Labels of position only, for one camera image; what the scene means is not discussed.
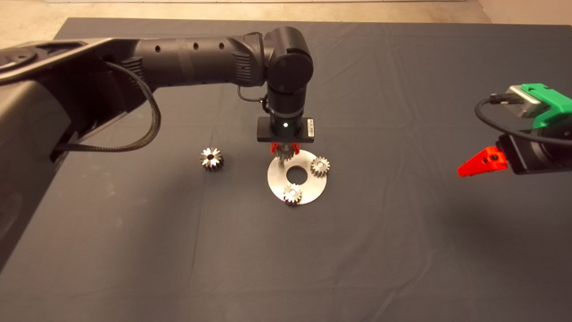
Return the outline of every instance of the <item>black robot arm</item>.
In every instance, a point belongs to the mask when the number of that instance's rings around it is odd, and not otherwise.
[[[105,38],[0,50],[0,270],[65,157],[56,147],[80,143],[160,87],[265,82],[269,117],[258,120],[258,141],[312,142],[313,127],[305,131],[302,118],[312,74],[304,37],[289,27],[265,36]]]

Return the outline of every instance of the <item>metal gear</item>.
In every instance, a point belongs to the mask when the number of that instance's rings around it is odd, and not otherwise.
[[[310,170],[315,176],[325,176],[329,171],[329,161],[328,159],[318,156],[312,164],[310,165]]]
[[[222,153],[217,148],[206,148],[201,153],[201,165],[207,171],[217,171],[224,165]]]
[[[284,187],[284,202],[288,205],[296,205],[302,200],[302,189],[299,185],[291,183]]]
[[[295,153],[294,147],[290,143],[280,143],[276,148],[276,157],[281,161],[287,161],[292,159],[294,153]]]

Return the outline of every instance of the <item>floor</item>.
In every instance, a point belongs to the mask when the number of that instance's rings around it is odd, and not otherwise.
[[[68,17],[490,23],[477,0],[381,3],[45,3],[0,0],[0,48],[54,37]]]

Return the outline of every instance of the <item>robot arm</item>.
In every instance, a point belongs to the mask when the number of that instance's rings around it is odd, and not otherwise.
[[[147,99],[134,79],[149,92],[266,82],[261,103],[269,116],[259,118],[257,139],[292,150],[313,142],[313,121],[302,117],[312,74],[305,39],[290,27],[265,36],[107,38],[0,50],[0,270],[66,155],[61,147],[78,144]]]
[[[505,106],[515,115],[534,119],[532,129],[506,128],[483,114],[486,104]],[[544,84],[509,87],[475,107],[481,121],[503,132],[495,147],[488,147],[458,169],[460,176],[504,170],[515,174],[572,171],[572,99]]]

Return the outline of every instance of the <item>connector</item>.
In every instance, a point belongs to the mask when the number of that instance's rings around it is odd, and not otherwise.
[[[504,94],[491,95],[491,104],[504,104],[514,115],[525,119],[537,117],[546,104],[521,89],[520,85],[513,85]]]

